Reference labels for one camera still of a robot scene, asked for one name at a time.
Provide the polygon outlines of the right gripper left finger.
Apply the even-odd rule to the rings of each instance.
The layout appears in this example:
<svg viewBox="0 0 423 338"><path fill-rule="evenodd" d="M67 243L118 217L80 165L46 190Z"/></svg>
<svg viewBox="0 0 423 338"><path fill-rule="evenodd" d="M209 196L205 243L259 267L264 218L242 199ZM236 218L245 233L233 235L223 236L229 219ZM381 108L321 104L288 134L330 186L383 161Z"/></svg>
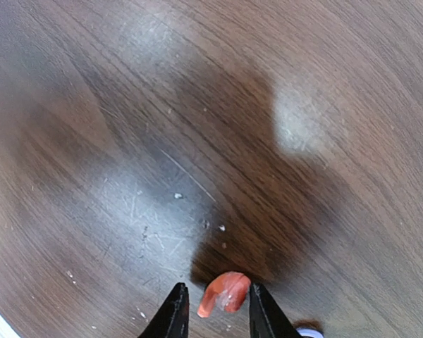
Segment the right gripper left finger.
<svg viewBox="0 0 423 338"><path fill-rule="evenodd" d="M187 338L189 292L185 283L174 285L139 338Z"/></svg>

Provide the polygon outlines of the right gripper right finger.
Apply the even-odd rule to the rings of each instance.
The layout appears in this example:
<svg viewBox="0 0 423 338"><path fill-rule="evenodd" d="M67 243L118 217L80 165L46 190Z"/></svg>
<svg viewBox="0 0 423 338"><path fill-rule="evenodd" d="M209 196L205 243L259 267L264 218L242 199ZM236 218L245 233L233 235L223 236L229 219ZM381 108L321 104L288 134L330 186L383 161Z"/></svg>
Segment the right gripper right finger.
<svg viewBox="0 0 423 338"><path fill-rule="evenodd" d="M249 295L251 338L300 338L298 331L262 283L253 282Z"/></svg>

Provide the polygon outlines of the red ear hook piece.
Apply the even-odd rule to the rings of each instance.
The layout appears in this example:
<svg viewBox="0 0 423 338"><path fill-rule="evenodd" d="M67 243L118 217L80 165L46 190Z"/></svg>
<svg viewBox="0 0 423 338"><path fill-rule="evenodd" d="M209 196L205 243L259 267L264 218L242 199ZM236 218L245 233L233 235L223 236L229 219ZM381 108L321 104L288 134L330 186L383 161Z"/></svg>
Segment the red ear hook piece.
<svg viewBox="0 0 423 338"><path fill-rule="evenodd" d="M230 271L215 278L205 289L197 309L201 318L208 318L213 309L234 313L244 304L251 279L243 273Z"/></svg>

